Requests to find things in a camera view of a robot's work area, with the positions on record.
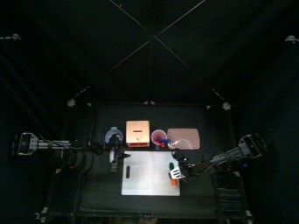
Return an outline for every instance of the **black table surface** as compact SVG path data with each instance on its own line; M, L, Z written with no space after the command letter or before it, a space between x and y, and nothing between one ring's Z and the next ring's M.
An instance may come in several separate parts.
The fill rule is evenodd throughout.
M95 105L73 109L67 121L64 138L88 141L91 138L104 142L104 135L111 127L116 127L124 135L123 151L154 151L150 147L130 148L126 144L127 121L150 121L150 131L168 129L198 129L200 133L200 149L184 150L191 163L203 160L215 151L231 149L231 130L227 111L222 108L144 106L144 105ZM109 172L108 152L101 156L88 154L92 169L84 178L79 211L87 214L150 213L162 217L204 217L215 215L215 194L211 175L202 174L198 178L180 180L180 196L128 196L122 195L123 162L118 172ZM68 187L57 187L52 207L56 211L68 210L71 200L60 199Z

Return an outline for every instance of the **black enclosure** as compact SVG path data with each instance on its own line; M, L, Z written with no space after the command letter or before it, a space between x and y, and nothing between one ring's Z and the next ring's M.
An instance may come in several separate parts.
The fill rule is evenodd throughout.
M39 223L47 203L63 217L77 207L77 216L216 219L211 176L182 183L180 201L114 204L123 166L107 176L105 156L77 178L53 177L47 154L8 155L15 134L101 141L130 119L151 131L196 128L192 162L258 133L267 154L242 172L247 208L255 223L298 223L298 9L295 0L1 1L0 223Z

